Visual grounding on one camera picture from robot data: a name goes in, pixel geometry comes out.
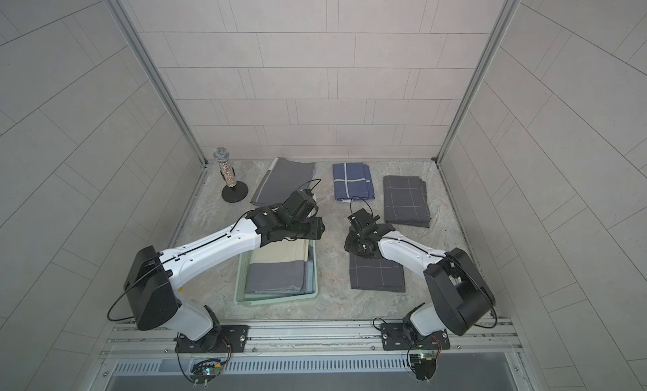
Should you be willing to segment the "dark grey checked pillowcase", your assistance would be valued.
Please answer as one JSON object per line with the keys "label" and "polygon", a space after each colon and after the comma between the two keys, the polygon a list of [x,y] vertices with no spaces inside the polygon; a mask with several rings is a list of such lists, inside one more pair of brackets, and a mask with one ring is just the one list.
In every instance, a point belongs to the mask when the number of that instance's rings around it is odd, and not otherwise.
{"label": "dark grey checked pillowcase", "polygon": [[386,223],[429,229],[431,215],[426,182],[418,176],[387,175],[382,183]]}
{"label": "dark grey checked pillowcase", "polygon": [[350,254],[350,287],[355,290],[405,293],[404,268],[387,259],[367,259]]}

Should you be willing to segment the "beige grey pillowcase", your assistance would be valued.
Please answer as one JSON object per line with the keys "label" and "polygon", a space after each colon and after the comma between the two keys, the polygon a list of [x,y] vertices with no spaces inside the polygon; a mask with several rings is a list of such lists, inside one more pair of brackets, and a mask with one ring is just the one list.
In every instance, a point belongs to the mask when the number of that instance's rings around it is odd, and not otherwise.
{"label": "beige grey pillowcase", "polygon": [[269,244],[251,253],[244,292],[248,298],[282,298],[313,292],[314,262],[305,239]]}

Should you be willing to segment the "blue striped pillowcase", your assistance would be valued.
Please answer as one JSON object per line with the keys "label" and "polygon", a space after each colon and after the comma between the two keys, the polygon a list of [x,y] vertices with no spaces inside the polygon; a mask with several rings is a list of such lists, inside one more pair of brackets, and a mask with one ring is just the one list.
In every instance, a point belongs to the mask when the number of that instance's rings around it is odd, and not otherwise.
{"label": "blue striped pillowcase", "polygon": [[333,164],[335,199],[350,202],[354,197],[365,200],[375,198],[372,174],[364,163]]}

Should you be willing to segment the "mint green plastic basket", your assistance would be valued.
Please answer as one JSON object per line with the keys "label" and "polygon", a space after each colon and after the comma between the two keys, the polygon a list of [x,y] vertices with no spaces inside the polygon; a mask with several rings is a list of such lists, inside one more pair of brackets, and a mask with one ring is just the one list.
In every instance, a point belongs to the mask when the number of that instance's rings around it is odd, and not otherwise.
{"label": "mint green plastic basket", "polygon": [[279,242],[239,256],[234,303],[252,307],[317,295],[317,256],[312,240]]}

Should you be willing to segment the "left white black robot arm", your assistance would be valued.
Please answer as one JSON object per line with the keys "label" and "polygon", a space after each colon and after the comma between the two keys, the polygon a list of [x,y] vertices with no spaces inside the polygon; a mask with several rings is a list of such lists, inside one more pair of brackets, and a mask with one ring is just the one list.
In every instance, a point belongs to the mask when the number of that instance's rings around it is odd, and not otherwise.
{"label": "left white black robot arm", "polygon": [[319,240],[325,232],[309,188],[291,193],[285,202],[244,213],[235,224],[184,246],[136,253],[123,296],[136,328],[165,327],[198,341],[217,327],[215,314],[182,299],[180,288],[211,268],[244,252],[287,239]]}

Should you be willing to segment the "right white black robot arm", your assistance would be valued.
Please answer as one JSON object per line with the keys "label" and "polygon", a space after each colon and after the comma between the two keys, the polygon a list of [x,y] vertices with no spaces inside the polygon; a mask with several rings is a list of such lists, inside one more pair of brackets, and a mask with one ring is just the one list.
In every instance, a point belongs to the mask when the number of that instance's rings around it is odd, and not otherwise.
{"label": "right white black robot arm", "polygon": [[394,261],[426,281],[431,303],[415,308],[403,319],[412,341],[443,331],[464,335],[495,311],[495,297],[465,251],[424,246],[392,224],[380,224],[379,217],[364,209],[348,220],[346,251],[365,259]]}

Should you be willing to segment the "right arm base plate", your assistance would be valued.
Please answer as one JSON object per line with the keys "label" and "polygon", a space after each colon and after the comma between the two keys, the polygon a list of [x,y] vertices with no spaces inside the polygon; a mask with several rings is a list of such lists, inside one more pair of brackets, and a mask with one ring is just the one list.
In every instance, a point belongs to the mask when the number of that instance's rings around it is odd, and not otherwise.
{"label": "right arm base plate", "polygon": [[435,331],[429,335],[421,335],[413,325],[403,322],[383,322],[380,326],[382,348],[387,352],[406,351],[410,348],[444,352],[451,348],[448,334],[445,330]]}

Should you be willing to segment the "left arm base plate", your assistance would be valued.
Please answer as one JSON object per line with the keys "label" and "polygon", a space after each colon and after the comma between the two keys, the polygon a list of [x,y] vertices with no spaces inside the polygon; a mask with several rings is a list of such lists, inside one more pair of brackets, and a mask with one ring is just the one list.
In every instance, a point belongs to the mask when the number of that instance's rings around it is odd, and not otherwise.
{"label": "left arm base plate", "polygon": [[177,353],[240,353],[248,340],[248,325],[224,325],[212,328],[200,340],[190,340],[184,334],[174,338]]}

